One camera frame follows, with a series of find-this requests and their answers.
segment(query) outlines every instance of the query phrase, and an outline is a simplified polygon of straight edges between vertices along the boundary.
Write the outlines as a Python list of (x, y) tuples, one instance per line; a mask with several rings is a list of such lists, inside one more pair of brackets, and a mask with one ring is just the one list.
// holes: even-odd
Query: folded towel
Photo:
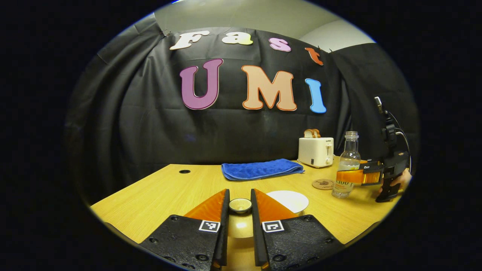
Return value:
[(269, 162), (221, 165), (224, 177), (232, 181), (258, 180), (267, 177), (303, 173), (303, 166), (287, 159)]

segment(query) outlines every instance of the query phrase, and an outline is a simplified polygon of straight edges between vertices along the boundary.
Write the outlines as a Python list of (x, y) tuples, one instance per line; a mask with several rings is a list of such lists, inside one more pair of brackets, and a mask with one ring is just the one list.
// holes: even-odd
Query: cork coaster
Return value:
[(333, 181), (328, 179), (319, 179), (311, 184), (316, 189), (331, 190), (333, 189)]

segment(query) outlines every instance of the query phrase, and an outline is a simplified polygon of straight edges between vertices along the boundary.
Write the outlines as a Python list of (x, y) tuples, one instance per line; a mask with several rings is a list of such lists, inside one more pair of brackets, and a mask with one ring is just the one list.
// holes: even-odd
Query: table surface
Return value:
[[(221, 165), (171, 164), (102, 199), (91, 208), (101, 220), (141, 243), (168, 216), (182, 216), (223, 189), (229, 189), (231, 199), (250, 199), (252, 188), (264, 193), (291, 190), (308, 197), (305, 215), (313, 215), (341, 243), (346, 244), (381, 221), (400, 196), (390, 202), (376, 203), (381, 185), (372, 185), (355, 186), (349, 197), (338, 199), (331, 195), (331, 190), (319, 190), (311, 185), (315, 180), (335, 180), (338, 163), (339, 157), (335, 156), (332, 166), (313, 168), (301, 164), (305, 169), (302, 174), (254, 181), (229, 181), (223, 176)], [(185, 169), (191, 172), (179, 173)], [(223, 270), (260, 270), (254, 265), (252, 237), (228, 236), (228, 265)]]

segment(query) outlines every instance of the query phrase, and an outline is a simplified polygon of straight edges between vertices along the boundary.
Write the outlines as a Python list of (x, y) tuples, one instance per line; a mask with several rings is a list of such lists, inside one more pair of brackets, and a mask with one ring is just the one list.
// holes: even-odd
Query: ceiling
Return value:
[(294, 39), (341, 19), (303, 0), (181, 0), (154, 14), (167, 33), (202, 27), (246, 27)]

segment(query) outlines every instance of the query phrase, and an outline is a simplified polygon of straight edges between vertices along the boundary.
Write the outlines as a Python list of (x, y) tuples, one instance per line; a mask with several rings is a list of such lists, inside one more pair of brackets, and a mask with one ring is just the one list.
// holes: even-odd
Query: water bottle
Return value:
[[(340, 170), (357, 170), (360, 167), (360, 154), (358, 153), (358, 132), (345, 133), (345, 151), (340, 155)], [(346, 198), (353, 190), (353, 183), (336, 180), (333, 185), (332, 195), (337, 198)]]

